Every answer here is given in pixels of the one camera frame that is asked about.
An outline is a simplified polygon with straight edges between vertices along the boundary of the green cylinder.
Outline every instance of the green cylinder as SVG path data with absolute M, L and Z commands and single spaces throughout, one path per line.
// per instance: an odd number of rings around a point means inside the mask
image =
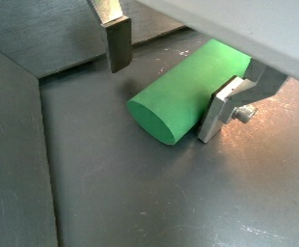
M 142 129 L 173 145 L 200 120 L 210 94 L 236 75 L 242 77 L 249 57 L 210 40 L 126 103 Z

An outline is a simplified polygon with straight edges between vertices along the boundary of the scratched floor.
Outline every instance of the scratched floor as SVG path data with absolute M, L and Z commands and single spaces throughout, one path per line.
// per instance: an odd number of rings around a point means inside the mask
M 59 244 L 65 247 L 299 246 L 299 82 L 204 145 L 160 144 L 126 100 L 206 41 L 182 31 L 41 81 Z

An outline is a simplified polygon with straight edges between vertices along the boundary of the metal clamp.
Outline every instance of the metal clamp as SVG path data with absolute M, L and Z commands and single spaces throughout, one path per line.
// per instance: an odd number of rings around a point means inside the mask
M 206 143 L 218 132 L 222 124 L 238 119 L 244 124 L 254 115 L 256 108 L 249 103 L 273 96 L 286 75 L 250 59 L 244 78 L 233 76 L 212 94 L 210 105 L 205 112 L 198 139 Z
M 107 66 L 114 73 L 130 64 L 130 19 L 118 0 L 86 0 L 99 23 Z

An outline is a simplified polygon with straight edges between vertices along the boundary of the metal plate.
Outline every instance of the metal plate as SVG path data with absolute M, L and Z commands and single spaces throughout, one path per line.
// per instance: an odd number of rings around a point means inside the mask
M 131 41 L 180 27 L 133 0 L 122 0 L 131 19 Z M 35 77 L 103 54 L 98 24 L 85 0 L 0 0 L 0 51 Z
M 299 246 L 299 82 L 206 145 L 196 129 L 160 144 L 127 113 L 204 41 L 182 32 L 139 46 L 117 74 L 102 61 L 42 81 L 65 247 Z
M 57 247 L 38 82 L 0 54 L 0 247 Z
M 137 1 L 299 78 L 299 1 Z

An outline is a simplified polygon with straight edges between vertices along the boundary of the bolt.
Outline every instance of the bolt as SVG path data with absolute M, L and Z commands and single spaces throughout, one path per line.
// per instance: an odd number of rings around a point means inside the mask
M 257 108 L 254 108 L 250 104 L 237 107 L 233 112 L 233 119 L 238 119 L 244 124 L 248 123 L 250 118 L 253 117 Z

